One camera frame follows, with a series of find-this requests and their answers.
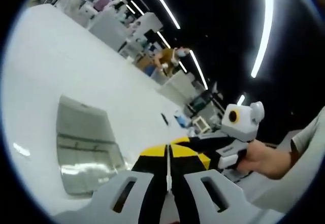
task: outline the gray sleeve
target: gray sleeve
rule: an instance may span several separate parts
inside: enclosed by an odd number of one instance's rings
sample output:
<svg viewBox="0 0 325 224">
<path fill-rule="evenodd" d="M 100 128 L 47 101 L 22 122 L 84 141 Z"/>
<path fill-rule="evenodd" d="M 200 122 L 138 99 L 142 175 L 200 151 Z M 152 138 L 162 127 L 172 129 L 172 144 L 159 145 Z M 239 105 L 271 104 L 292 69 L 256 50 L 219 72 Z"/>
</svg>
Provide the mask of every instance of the gray sleeve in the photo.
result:
<svg viewBox="0 0 325 224">
<path fill-rule="evenodd" d="M 305 150 L 309 146 L 309 142 L 313 138 L 316 128 L 317 128 L 317 122 L 318 119 L 324 111 L 325 107 L 321 110 L 321 112 L 312 120 L 311 123 L 309 123 L 308 126 L 306 126 L 303 130 L 301 130 L 299 133 L 297 133 L 293 138 L 292 141 L 294 142 L 299 154 L 303 154 Z"/>
</svg>

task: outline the yellow panel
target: yellow panel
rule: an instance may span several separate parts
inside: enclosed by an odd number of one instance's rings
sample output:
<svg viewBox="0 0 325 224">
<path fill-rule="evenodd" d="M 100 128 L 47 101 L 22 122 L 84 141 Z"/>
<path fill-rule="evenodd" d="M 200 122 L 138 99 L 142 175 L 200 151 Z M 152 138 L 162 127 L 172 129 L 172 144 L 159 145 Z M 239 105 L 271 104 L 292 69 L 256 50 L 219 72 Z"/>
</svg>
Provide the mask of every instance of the yellow panel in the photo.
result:
<svg viewBox="0 0 325 224">
<path fill-rule="evenodd" d="M 172 144 L 171 145 L 172 151 L 173 151 L 173 157 L 178 158 L 178 157 L 189 157 L 189 156 L 197 156 L 198 154 L 191 150 L 190 148 L 180 146 L 177 144 Z"/>
<path fill-rule="evenodd" d="M 198 157 L 200 161 L 203 163 L 205 169 L 208 170 L 211 160 L 205 154 L 199 154 Z"/>
<path fill-rule="evenodd" d="M 150 147 L 141 152 L 142 156 L 164 156 L 166 144 Z"/>
<path fill-rule="evenodd" d="M 179 138 L 179 139 L 172 141 L 171 144 L 177 144 L 177 143 L 181 143 L 181 142 L 189 142 L 189 138 L 188 137 Z"/>
</svg>

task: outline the white table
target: white table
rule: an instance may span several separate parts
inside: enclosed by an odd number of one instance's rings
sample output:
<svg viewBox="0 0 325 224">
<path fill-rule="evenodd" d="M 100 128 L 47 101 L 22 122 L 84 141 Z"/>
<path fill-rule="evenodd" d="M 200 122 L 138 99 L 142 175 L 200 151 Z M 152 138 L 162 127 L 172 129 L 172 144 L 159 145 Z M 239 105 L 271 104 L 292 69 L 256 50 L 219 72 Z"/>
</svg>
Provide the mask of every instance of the white table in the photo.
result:
<svg viewBox="0 0 325 224">
<path fill-rule="evenodd" d="M 186 135 L 178 106 L 117 52 L 51 5 L 27 9 L 15 27 L 3 67 L 2 111 L 9 155 L 32 196 L 50 214 L 79 209 L 63 188 L 56 154 L 62 94 L 107 111 L 123 156 Z M 165 114 L 170 126 L 161 117 Z M 13 145 L 29 152 L 18 153 Z"/>
</svg>

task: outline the rectangular slot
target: rectangular slot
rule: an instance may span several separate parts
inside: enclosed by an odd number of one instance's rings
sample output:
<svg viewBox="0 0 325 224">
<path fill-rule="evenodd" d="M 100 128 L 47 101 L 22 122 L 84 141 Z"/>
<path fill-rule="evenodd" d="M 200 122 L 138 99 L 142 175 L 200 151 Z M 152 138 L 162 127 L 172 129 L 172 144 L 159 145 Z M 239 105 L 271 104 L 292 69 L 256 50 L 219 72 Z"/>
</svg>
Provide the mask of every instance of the rectangular slot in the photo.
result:
<svg viewBox="0 0 325 224">
<path fill-rule="evenodd" d="M 221 213 L 229 208 L 228 203 L 222 196 L 222 193 L 218 190 L 217 186 L 210 179 L 202 179 L 202 183 L 208 191 L 211 200 L 217 206 L 217 212 Z"/>
<path fill-rule="evenodd" d="M 113 211 L 117 212 L 117 213 L 121 213 L 124 204 L 126 202 L 126 199 L 128 197 L 128 195 L 130 194 L 134 184 L 136 182 L 134 181 L 130 181 L 126 186 L 125 189 L 123 190 L 123 192 L 121 193 L 121 195 L 118 197 L 118 200 L 116 201 L 114 207 L 113 207 Z"/>
</svg>

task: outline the black ceiling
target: black ceiling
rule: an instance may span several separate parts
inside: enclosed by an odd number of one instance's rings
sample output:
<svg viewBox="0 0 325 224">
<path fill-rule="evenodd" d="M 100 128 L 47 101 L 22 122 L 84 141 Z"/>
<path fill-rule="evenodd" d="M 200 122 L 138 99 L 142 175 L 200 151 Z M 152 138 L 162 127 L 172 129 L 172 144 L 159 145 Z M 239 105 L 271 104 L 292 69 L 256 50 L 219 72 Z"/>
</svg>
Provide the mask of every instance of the black ceiling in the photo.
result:
<svg viewBox="0 0 325 224">
<path fill-rule="evenodd" d="M 134 0 L 154 12 L 164 25 L 172 47 L 191 48 L 206 80 L 218 82 L 224 104 L 262 101 L 266 117 L 259 137 L 272 143 L 293 129 L 303 128 L 325 99 L 324 33 L 305 0 L 274 0 L 273 23 L 262 66 L 250 76 L 264 27 L 265 0 L 165 0 L 181 29 L 177 29 L 158 0 Z M 185 67 L 200 81 L 190 56 Z"/>
</svg>

